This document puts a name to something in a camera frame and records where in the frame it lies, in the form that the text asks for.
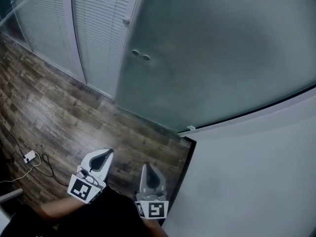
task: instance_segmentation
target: laminate flooring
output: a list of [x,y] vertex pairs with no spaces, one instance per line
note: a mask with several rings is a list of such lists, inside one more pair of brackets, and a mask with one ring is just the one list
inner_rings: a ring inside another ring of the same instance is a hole
[[[165,175],[170,198],[191,146],[178,135],[116,107],[102,94],[2,34],[0,118],[24,154],[34,150],[41,157],[49,156],[57,180],[66,185],[87,153],[114,149],[109,185],[130,198],[146,161]],[[23,176],[30,166],[24,163],[4,126],[0,124],[1,150],[6,158],[15,160],[6,164],[13,180]],[[37,169],[51,174],[43,161]],[[20,200],[30,206],[67,196],[67,187],[35,169],[23,179],[0,185],[10,190],[23,188]]]

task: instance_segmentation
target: white cable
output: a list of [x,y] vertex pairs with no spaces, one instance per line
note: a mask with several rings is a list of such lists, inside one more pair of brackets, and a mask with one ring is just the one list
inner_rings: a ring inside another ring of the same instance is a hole
[[32,166],[31,170],[30,170],[29,172],[27,172],[27,173],[26,173],[24,176],[22,176],[22,177],[19,177],[19,178],[17,178],[17,179],[12,180],[12,181],[1,181],[0,183],[4,183],[4,182],[12,183],[12,182],[14,182],[14,181],[16,181],[16,180],[22,179],[22,178],[26,177],[26,175],[27,175],[28,173],[30,173],[34,167],[40,166],[40,165],[41,165],[40,156],[39,156],[39,154],[36,153],[36,152],[35,152],[35,154],[38,155],[38,157],[39,157],[39,164],[38,164],[38,165]]

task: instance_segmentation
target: frosted glass door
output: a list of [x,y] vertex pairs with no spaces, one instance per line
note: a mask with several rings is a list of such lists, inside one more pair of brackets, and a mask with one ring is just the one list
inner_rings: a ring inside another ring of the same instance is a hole
[[114,97],[136,0],[74,0],[80,58],[89,85]]
[[29,48],[16,20],[11,2],[12,0],[0,0],[0,31]]
[[145,0],[126,52],[120,107],[175,131],[233,118],[316,83],[316,0]]
[[14,0],[22,30],[34,53],[80,79],[71,64],[63,0]]

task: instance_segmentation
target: window blinds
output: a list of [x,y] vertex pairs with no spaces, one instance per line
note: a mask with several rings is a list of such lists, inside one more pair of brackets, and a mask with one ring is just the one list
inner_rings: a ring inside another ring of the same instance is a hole
[[34,53],[76,76],[69,58],[63,0],[14,0],[14,6]]
[[129,0],[75,0],[80,59],[87,83],[111,95]]

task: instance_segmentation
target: white wall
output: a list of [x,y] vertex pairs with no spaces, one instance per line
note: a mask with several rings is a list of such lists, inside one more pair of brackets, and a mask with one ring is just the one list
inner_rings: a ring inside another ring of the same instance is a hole
[[190,136],[171,236],[308,237],[316,227],[316,97]]

